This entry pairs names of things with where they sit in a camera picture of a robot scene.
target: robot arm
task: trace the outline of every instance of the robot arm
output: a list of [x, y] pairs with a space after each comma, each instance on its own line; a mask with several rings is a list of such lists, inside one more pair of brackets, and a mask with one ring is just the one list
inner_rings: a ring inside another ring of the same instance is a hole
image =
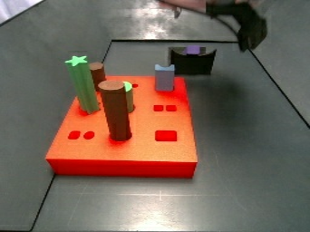
[[230, 5], [207, 5], [206, 14], [211, 17], [218, 15], [233, 15], [239, 22], [239, 49], [256, 49], [266, 38], [266, 20], [257, 14], [247, 3]]
[[213, 0], [213, 3], [206, 0], [161, 1], [169, 5], [175, 5], [177, 7], [182, 7], [187, 10], [209, 15], [210, 17], [217, 17], [218, 15], [231, 15], [237, 19], [241, 26], [237, 36], [239, 40], [239, 49], [243, 52], [247, 49], [256, 49], [266, 38], [266, 20], [257, 14], [249, 3], [235, 4], [231, 0]]

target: black surface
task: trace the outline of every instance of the black surface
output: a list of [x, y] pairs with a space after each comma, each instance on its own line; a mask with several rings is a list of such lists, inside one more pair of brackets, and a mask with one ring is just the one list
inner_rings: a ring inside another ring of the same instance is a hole
[[310, 124], [310, 1], [266, 2], [270, 32], [254, 53]]
[[[107, 74], [154, 75], [169, 47], [114, 43]], [[56, 176], [35, 231], [308, 231], [310, 132], [250, 53], [217, 49], [213, 76], [187, 76], [194, 179]], [[127, 59], [125, 53], [134, 53]]]
[[46, 153], [74, 97], [64, 61], [84, 53], [102, 61], [110, 46], [105, 24], [90, 24], [95, 11], [46, 1], [0, 27], [0, 230], [32, 228], [54, 177]]

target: brown cylinder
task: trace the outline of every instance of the brown cylinder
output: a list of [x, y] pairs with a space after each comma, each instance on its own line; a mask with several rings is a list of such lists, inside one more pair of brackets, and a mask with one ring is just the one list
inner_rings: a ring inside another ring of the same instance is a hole
[[125, 83], [105, 81], [99, 84], [102, 102], [113, 140], [125, 141], [133, 137]]
[[95, 85], [95, 89], [99, 92], [99, 83], [106, 81], [106, 73], [105, 73], [105, 66], [103, 63], [90, 63], [90, 70], [92, 73], [92, 81], [94, 81], [94, 85]]

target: purple block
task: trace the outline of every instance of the purple block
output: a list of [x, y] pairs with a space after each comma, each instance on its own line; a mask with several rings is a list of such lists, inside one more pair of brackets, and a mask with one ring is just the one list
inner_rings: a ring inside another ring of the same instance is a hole
[[190, 45], [186, 48], [186, 54], [199, 54], [201, 53], [201, 46], [199, 45]]

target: gray table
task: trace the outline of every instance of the gray table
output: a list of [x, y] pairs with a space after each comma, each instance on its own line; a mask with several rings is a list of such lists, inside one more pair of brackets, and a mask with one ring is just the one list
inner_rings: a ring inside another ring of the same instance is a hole
[[[284, 3], [276, 12], [290, 10]], [[292, 44], [290, 53], [305, 57], [304, 24], [280, 17], [270, 16], [273, 26], [290, 24], [301, 40], [290, 43], [284, 37], [281, 44]], [[281, 33], [274, 31], [270, 38]], [[175, 20], [154, 1], [48, 0], [2, 26], [0, 229], [97, 231], [153, 225], [158, 230], [308, 231], [310, 148], [302, 117], [309, 115], [309, 65], [293, 65], [290, 70], [297, 66], [302, 71], [292, 78], [285, 65], [292, 56], [273, 53], [274, 39], [256, 51], [274, 82], [234, 43], [209, 44], [219, 49], [211, 78], [187, 77], [201, 158], [193, 180], [54, 179], [44, 157], [74, 97], [63, 62], [84, 53], [91, 62], [101, 61], [111, 38], [235, 41], [215, 21], [189, 12]], [[167, 63], [170, 45], [113, 43], [107, 73], [153, 74], [154, 63]], [[125, 51], [135, 51], [137, 60]], [[276, 60], [282, 73], [269, 68]], [[296, 84], [298, 91], [289, 94], [285, 86], [294, 89]], [[302, 117], [292, 107], [297, 102]]]

